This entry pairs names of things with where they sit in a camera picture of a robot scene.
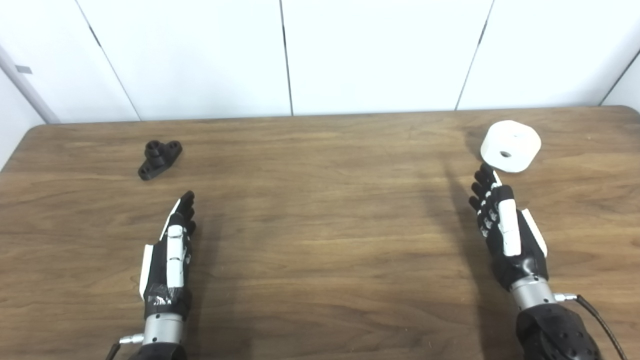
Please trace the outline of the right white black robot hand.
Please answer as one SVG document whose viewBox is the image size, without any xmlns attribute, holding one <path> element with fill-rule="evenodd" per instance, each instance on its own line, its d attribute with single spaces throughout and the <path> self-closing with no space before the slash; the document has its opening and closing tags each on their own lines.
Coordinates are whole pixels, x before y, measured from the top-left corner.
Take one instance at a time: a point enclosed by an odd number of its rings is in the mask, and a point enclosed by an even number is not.
<svg viewBox="0 0 640 360">
<path fill-rule="evenodd" d="M 498 284 L 510 291 L 513 284 L 528 277 L 548 280 L 546 242 L 531 214 L 517 207 L 512 187 L 502 183 L 486 162 L 474 179 L 469 204 Z"/>
</svg>

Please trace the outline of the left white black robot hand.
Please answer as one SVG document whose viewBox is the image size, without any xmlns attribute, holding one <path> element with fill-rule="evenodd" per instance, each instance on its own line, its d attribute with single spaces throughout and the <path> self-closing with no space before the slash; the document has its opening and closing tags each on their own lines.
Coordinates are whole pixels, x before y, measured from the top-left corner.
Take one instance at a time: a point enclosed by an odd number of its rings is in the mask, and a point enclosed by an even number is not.
<svg viewBox="0 0 640 360">
<path fill-rule="evenodd" d="M 144 319 L 162 313 L 185 321 L 194 300 L 189 289 L 195 194 L 187 191 L 174 204 L 158 241 L 146 244 L 142 255 L 139 294 L 144 303 Z"/>
</svg>

